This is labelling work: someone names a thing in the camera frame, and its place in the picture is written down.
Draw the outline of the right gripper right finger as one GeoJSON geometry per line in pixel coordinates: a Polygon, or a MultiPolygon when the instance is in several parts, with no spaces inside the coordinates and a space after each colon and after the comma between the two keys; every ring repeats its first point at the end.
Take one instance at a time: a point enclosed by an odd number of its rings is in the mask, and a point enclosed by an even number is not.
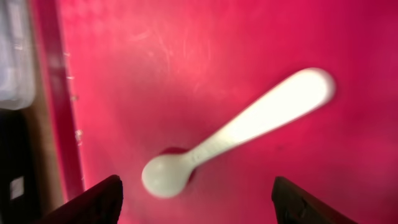
{"type": "Polygon", "coordinates": [[[271,198],[278,224],[356,224],[282,176],[275,178],[271,198]]]}

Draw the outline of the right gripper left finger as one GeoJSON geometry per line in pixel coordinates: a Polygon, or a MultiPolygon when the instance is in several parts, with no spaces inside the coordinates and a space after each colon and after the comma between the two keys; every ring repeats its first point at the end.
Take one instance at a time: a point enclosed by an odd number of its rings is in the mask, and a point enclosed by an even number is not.
{"type": "Polygon", "coordinates": [[[117,224],[123,205],[123,182],[111,175],[35,224],[117,224]]]}

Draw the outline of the white plastic spoon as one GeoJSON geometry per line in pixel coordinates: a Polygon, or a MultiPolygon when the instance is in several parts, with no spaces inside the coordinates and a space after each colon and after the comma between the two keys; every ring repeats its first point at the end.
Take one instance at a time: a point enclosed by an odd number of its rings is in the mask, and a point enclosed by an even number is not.
{"type": "Polygon", "coordinates": [[[155,197],[174,197],[184,190],[197,167],[317,110],[332,99],[334,92],[335,81],[325,70],[299,70],[193,149],[151,159],[142,170],[142,184],[155,197]]]}

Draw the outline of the clear plastic waste bin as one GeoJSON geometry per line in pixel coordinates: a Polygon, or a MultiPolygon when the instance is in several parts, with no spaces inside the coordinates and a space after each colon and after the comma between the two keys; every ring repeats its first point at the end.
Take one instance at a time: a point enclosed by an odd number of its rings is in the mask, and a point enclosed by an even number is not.
{"type": "Polygon", "coordinates": [[[20,110],[35,98],[29,8],[23,0],[1,0],[1,108],[20,110]]]}

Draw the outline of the black rectangular tray bin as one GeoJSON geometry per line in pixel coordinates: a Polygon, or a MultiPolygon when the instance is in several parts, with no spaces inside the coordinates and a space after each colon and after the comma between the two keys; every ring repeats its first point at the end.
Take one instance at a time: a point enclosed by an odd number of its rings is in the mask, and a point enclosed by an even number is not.
{"type": "Polygon", "coordinates": [[[41,216],[29,132],[20,111],[1,111],[1,223],[41,216]]]}

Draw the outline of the red serving tray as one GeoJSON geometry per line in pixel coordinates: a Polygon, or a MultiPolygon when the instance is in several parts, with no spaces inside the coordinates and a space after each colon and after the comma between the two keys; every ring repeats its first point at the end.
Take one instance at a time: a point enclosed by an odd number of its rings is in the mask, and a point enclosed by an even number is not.
{"type": "Polygon", "coordinates": [[[31,1],[63,201],[110,175],[121,223],[275,223],[284,176],[358,223],[397,222],[396,1],[31,1]],[[298,70],[320,109],[217,157],[178,196],[145,164],[187,151],[298,70]]]}

